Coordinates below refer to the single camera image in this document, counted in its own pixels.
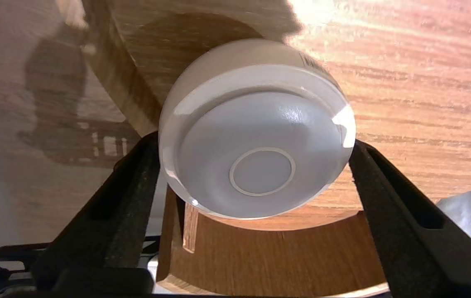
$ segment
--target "glossy white surface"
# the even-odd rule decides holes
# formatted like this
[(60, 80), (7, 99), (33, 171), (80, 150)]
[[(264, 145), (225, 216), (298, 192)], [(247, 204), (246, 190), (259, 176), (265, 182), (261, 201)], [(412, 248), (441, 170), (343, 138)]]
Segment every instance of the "glossy white surface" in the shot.
[[(338, 177), (355, 141), (353, 111), (308, 59), (281, 43), (243, 40), (185, 70), (164, 104), (159, 140), (161, 166), (179, 197), (214, 215), (257, 219), (304, 204)], [(260, 147), (286, 151), (296, 173), (246, 173), (253, 177), (242, 181), (247, 188), (263, 184), (265, 195), (256, 196), (234, 187), (230, 169)]]

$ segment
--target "wooden arc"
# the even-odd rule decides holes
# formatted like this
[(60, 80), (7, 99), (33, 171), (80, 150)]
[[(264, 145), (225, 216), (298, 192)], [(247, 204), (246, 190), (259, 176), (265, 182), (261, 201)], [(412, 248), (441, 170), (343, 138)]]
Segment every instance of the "wooden arc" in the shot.
[(156, 282), (173, 292), (360, 297), (388, 290), (362, 211), (325, 226), (277, 232), (198, 214), (194, 252), (183, 247), (183, 216), (184, 202), (168, 188)]

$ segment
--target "wooden table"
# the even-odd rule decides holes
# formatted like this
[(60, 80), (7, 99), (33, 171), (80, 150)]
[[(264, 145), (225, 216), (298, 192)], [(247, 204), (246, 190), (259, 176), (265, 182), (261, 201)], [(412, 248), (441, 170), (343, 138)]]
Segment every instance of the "wooden table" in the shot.
[[(471, 190), (471, 0), (57, 0), (90, 66), (142, 135), (171, 85), (228, 41), (263, 37), (319, 60), (349, 98), (357, 138), (435, 202)], [(325, 193), (257, 230), (329, 224), (362, 208), (347, 168)], [(188, 219), (197, 220), (188, 212)]]

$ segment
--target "wood grain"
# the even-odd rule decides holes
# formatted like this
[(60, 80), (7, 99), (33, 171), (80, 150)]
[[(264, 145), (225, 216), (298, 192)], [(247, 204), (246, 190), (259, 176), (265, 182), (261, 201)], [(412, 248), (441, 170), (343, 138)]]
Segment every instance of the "wood grain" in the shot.
[(177, 293), (318, 297), (387, 290), (362, 213), (317, 228), (268, 232), (198, 218), (195, 252), (183, 248), (184, 204), (168, 188), (157, 283)]
[[(157, 102), (212, 47), (259, 36), (283, 41), (322, 62), (349, 98), (357, 137), (376, 146), (432, 200), (471, 190), (471, 0), (107, 3)], [(361, 208), (345, 170), (326, 192), (285, 215), (218, 220), (292, 230)]]
[(54, 239), (91, 198), (139, 139), (124, 121), (54, 0), (0, 2), (0, 192), (22, 243)]
[[(65, 15), (65, 23), (73, 29), (88, 64), (128, 121), (141, 136), (155, 131), (161, 105), (139, 76), (107, 2), (57, 0), (57, 5)], [(89, 28), (105, 28), (105, 32)]]
[(197, 208), (190, 204), (186, 204), (186, 208), (184, 210), (184, 228), (182, 231), (182, 248), (190, 253), (195, 252), (199, 216), (200, 213)]

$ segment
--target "printed label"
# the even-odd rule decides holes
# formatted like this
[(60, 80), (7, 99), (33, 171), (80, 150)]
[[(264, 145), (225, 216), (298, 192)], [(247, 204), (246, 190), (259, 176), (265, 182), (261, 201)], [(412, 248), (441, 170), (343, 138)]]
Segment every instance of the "printed label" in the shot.
[(318, 71), (321, 71), (325, 74), (327, 74), (328, 72), (326, 72), (326, 70), (320, 66), (320, 64), (318, 62), (316, 62), (312, 57), (308, 56), (308, 55), (304, 55), (303, 53), (300, 53), (300, 58), (302, 58), (302, 62), (304, 64), (305, 67), (311, 67), (311, 68), (314, 68), (315, 70), (318, 70)]

